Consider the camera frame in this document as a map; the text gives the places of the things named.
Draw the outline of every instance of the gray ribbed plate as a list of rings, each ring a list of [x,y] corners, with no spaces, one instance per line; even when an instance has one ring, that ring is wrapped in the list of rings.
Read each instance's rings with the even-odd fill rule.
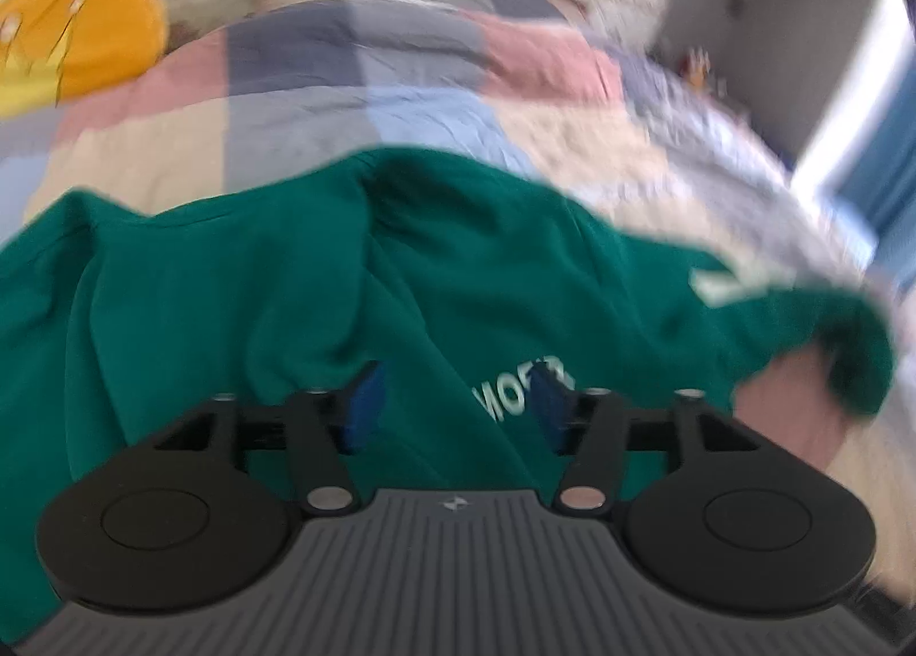
[[[672,544],[677,544],[676,537]],[[243,593],[171,617],[66,604],[22,656],[883,656],[846,609],[730,618],[647,581],[596,521],[530,491],[380,491]]]

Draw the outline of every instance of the bed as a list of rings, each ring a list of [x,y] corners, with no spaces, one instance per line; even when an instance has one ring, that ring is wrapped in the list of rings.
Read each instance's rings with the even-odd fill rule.
[[[427,145],[550,183],[626,231],[712,250],[736,274],[716,296],[796,281],[867,291],[901,354],[876,421],[829,406],[761,412],[752,398],[737,415],[866,502],[872,577],[916,601],[908,325],[759,138],[640,54],[665,0],[168,6],[183,46],[143,77],[0,122],[0,244],[70,188],[155,214],[361,147]]]

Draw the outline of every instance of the green sweatshirt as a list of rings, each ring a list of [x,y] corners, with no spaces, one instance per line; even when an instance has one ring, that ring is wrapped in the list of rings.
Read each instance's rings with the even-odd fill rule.
[[[820,337],[835,390],[876,412],[891,351],[858,297],[780,290],[711,309],[695,269],[725,270],[431,150],[363,152],[152,218],[68,194],[0,253],[0,639],[56,606],[33,542],[49,500],[215,393],[278,403],[385,362],[380,426],[347,459],[364,497],[551,494],[565,460],[525,412],[539,359],[640,406],[695,388],[727,410],[736,382]],[[631,468],[632,488],[650,465]]]

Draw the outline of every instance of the orange pillow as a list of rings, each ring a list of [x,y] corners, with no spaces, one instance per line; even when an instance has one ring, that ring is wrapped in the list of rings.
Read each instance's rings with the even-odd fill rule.
[[[4,0],[0,117],[134,78],[165,41],[162,0]]]

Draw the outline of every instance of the blue curtain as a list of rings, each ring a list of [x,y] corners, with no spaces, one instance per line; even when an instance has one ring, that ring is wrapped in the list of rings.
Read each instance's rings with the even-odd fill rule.
[[[916,278],[916,60],[839,195],[878,236],[874,266],[910,287]]]

